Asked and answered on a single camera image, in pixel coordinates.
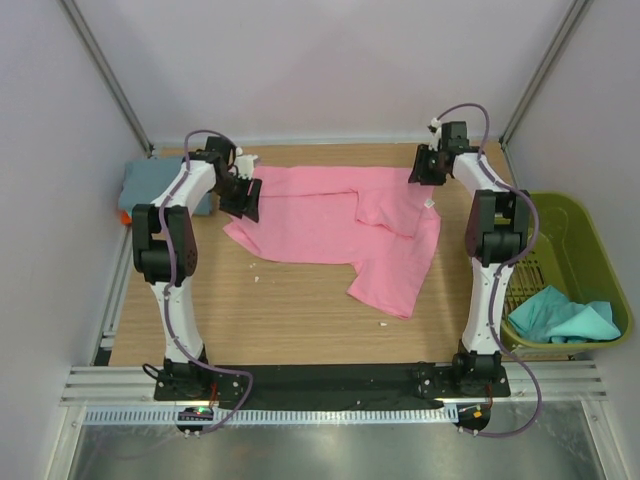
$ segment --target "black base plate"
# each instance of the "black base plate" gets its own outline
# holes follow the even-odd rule
[[[507,372],[500,367],[500,375],[493,382],[485,379],[470,378],[459,384],[453,379],[453,368],[450,365],[422,363],[418,365],[419,395],[422,398],[434,400],[438,398],[464,398],[487,396],[487,386],[491,386],[494,398],[510,397],[511,389],[507,381]]]
[[[344,411],[421,410],[441,408],[441,399],[486,397],[486,384],[456,386],[450,366],[427,363],[374,365],[224,366],[254,377],[244,404],[248,410]],[[209,400],[215,383],[221,408],[233,408],[247,388],[246,377],[210,374],[203,383],[160,382],[158,401]],[[510,395],[508,382],[492,385],[494,397]]]

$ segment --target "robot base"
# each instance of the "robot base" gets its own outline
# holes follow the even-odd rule
[[[480,431],[487,426],[494,398],[511,396],[500,352],[479,355],[467,352],[460,344],[451,365],[423,363],[414,375],[418,380],[417,393],[426,400],[455,398],[462,404],[465,397],[486,397],[487,404],[462,404],[458,409],[457,426],[471,430]]]
[[[198,358],[203,363],[209,363],[207,352],[203,348]],[[168,358],[164,359],[163,370],[156,378],[154,400],[188,401],[209,400],[211,398],[212,384],[215,382],[214,374],[194,363],[175,363]]]

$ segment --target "orange object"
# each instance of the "orange object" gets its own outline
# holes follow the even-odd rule
[[[131,217],[127,212],[120,212],[120,223],[123,225],[131,225]]]
[[[218,397],[218,384],[214,383],[213,385],[211,385],[211,397],[209,398],[209,408],[213,408],[213,404],[215,403],[217,397]]]

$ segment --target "metal floor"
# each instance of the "metal floor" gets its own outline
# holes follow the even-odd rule
[[[487,431],[522,425],[532,402],[495,404]],[[73,480],[605,479],[579,401],[547,402],[524,434],[494,440],[451,424],[237,427],[177,437],[174,426],[83,426]],[[119,460],[114,455],[143,456]]]

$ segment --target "white wall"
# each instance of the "white wall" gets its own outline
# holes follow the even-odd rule
[[[421,139],[461,101],[497,136],[570,1],[78,4],[153,141],[208,127],[273,143]]]
[[[0,44],[0,477],[34,480],[90,360],[141,151],[56,2],[2,2]]]
[[[640,320],[640,2],[598,0],[511,142],[521,186],[570,193],[587,206]],[[640,335],[596,356],[640,457]],[[640,478],[636,473],[632,478]]]

